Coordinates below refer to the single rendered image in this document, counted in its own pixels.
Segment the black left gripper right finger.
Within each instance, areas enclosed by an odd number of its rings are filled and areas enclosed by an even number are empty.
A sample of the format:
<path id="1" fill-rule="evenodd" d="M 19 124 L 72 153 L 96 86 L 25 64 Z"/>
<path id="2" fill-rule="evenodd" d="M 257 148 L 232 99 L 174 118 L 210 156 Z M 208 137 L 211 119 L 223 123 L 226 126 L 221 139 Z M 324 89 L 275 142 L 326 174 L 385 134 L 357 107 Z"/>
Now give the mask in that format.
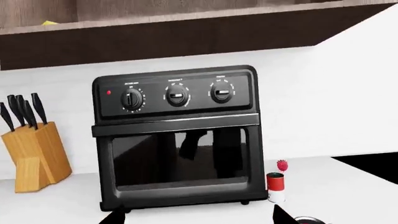
<path id="1" fill-rule="evenodd" d="M 299 224 L 294 218 L 292 218 L 279 205 L 274 205 L 272 219 L 273 219 L 274 224 Z"/>

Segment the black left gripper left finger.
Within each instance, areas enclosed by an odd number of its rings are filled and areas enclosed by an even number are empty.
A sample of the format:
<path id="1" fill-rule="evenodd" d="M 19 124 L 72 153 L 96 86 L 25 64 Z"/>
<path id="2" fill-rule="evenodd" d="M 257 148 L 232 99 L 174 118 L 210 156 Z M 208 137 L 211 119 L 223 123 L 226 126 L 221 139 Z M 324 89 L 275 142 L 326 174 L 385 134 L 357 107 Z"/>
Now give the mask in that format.
<path id="1" fill-rule="evenodd" d="M 98 224 L 124 224 L 126 219 L 125 212 L 113 211 Z"/>

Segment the can with dark lid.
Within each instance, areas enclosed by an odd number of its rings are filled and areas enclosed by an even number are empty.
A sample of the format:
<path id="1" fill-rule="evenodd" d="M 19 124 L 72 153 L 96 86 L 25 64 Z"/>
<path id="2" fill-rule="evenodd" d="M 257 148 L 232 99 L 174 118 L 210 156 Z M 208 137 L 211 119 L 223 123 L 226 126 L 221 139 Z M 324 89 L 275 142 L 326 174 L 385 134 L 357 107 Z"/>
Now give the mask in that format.
<path id="1" fill-rule="evenodd" d="M 296 217 L 294 220 L 299 224 L 326 224 L 325 222 L 313 217 Z"/>

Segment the red and white can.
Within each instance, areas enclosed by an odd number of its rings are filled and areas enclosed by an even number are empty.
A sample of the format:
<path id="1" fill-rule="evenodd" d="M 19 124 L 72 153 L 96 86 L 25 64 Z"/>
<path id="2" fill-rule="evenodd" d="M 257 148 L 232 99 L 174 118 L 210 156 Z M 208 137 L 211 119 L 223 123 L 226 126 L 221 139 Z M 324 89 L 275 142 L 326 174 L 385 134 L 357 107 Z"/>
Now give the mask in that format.
<path id="1" fill-rule="evenodd" d="M 284 175 L 281 173 L 268 173 L 267 177 L 267 191 L 268 200 L 272 203 L 282 203 L 285 201 L 285 183 Z"/>

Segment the wooden knife block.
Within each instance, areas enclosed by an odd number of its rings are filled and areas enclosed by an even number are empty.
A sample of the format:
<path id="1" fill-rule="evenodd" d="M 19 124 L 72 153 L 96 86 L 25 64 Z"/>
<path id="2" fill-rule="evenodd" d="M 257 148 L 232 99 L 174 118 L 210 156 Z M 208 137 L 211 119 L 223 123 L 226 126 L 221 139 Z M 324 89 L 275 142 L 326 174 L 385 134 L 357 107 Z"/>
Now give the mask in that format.
<path id="1" fill-rule="evenodd" d="M 38 192 L 72 173 L 53 121 L 39 123 L 37 129 L 18 127 L 3 134 L 1 139 L 16 167 L 14 191 L 17 194 Z"/>

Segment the black toaster oven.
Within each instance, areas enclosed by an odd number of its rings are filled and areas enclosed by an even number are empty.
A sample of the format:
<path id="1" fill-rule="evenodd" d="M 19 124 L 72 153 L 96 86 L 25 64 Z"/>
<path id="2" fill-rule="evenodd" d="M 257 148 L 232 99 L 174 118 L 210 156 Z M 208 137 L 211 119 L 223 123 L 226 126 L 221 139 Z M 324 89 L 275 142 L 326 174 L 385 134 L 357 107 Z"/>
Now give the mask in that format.
<path id="1" fill-rule="evenodd" d="M 257 81 L 250 65 L 93 80 L 100 209 L 265 200 Z"/>

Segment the black handled knife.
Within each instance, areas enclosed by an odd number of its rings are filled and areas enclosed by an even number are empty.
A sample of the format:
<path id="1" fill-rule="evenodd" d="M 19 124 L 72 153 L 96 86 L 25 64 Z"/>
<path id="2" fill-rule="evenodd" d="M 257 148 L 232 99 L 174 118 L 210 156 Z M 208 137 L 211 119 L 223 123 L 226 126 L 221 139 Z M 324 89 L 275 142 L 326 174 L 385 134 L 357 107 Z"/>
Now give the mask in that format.
<path id="1" fill-rule="evenodd" d="M 47 117 L 46 117 L 45 110 L 44 110 L 44 107 L 40 100 L 39 95 L 37 93 L 32 93 L 31 98 L 32 98 L 33 106 L 34 106 L 37 114 L 41 118 L 43 124 L 47 124 L 48 123 Z"/>
<path id="2" fill-rule="evenodd" d="M 18 108 L 16 97 L 14 95 L 8 95 L 7 101 L 11 111 L 14 113 L 15 117 L 20 122 L 20 125 L 25 126 L 24 117 Z"/>
<path id="3" fill-rule="evenodd" d="M 3 120 L 9 126 L 9 129 L 11 130 L 11 132 L 14 132 L 15 129 L 14 129 L 12 119 L 11 119 L 9 112 L 3 102 L 0 102 L 0 116 L 3 118 Z"/>
<path id="4" fill-rule="evenodd" d="M 37 130 L 38 126 L 37 126 L 37 122 L 35 119 L 35 115 L 34 115 L 32 108 L 30 107 L 30 104 L 27 100 L 24 101 L 24 110 L 25 110 L 25 114 L 30 122 L 30 127 L 33 127 L 34 130 Z"/>
<path id="5" fill-rule="evenodd" d="M 26 119 L 27 115 L 24 109 L 24 102 L 25 102 L 24 97 L 22 95 L 16 95 L 16 101 L 17 101 L 18 110 L 20 111 L 21 115 L 23 115 L 23 117 Z"/>

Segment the dark wooden wall cabinet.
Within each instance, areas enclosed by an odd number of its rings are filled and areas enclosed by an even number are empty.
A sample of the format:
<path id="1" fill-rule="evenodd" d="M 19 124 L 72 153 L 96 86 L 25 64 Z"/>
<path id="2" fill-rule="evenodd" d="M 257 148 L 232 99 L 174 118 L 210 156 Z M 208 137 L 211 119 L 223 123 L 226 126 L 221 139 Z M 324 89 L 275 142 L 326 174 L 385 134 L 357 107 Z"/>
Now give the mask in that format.
<path id="1" fill-rule="evenodd" d="M 0 0 L 0 70 L 314 46 L 393 5 L 398 0 Z"/>

